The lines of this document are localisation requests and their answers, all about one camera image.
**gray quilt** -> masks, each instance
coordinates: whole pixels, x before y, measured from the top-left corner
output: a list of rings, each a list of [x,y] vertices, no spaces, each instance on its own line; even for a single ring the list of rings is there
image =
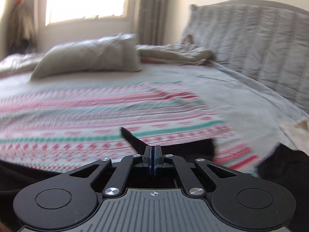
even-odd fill
[[[256,0],[192,5],[187,34],[218,63],[309,113],[309,12]]]

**crosshair marking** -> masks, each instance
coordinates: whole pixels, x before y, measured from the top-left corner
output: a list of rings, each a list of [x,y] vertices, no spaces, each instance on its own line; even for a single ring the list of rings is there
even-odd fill
[[[153,192],[151,192],[151,193],[149,193],[149,194],[151,194],[152,196],[157,196],[159,193],[156,192],[156,191],[153,191]]]

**white bed sheet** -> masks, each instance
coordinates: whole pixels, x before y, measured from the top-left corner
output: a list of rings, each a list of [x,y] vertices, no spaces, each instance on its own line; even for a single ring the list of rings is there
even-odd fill
[[[214,66],[144,65],[140,72],[83,72],[35,82],[29,81],[29,72],[0,79],[0,98],[50,88],[182,81],[219,113],[261,159],[277,142],[294,149],[278,125],[309,115],[259,82],[219,64]]]

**folded cloth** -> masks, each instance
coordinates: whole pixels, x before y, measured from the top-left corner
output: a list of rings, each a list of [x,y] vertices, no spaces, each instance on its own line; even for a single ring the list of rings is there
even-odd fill
[[[262,179],[287,188],[295,197],[296,210],[288,228],[307,232],[309,219],[309,156],[280,144],[274,153],[257,167]]]
[[[309,119],[301,118],[296,123],[285,123],[279,127],[296,149],[305,152],[309,156]]]
[[[137,50],[142,63],[210,65],[207,60],[213,56],[210,49],[194,44],[191,35],[168,45],[137,45]]]
[[[33,71],[43,56],[43,53],[9,55],[0,62],[0,76],[10,76]]]

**black strap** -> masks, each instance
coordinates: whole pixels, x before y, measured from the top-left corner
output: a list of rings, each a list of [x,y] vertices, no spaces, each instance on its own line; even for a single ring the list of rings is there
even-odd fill
[[[127,140],[138,154],[144,154],[145,142],[134,137],[128,130],[121,128],[121,134]],[[203,139],[183,144],[161,146],[162,154],[173,154],[183,157],[187,162],[194,162],[197,158],[212,160],[214,158],[214,144],[212,139]]]

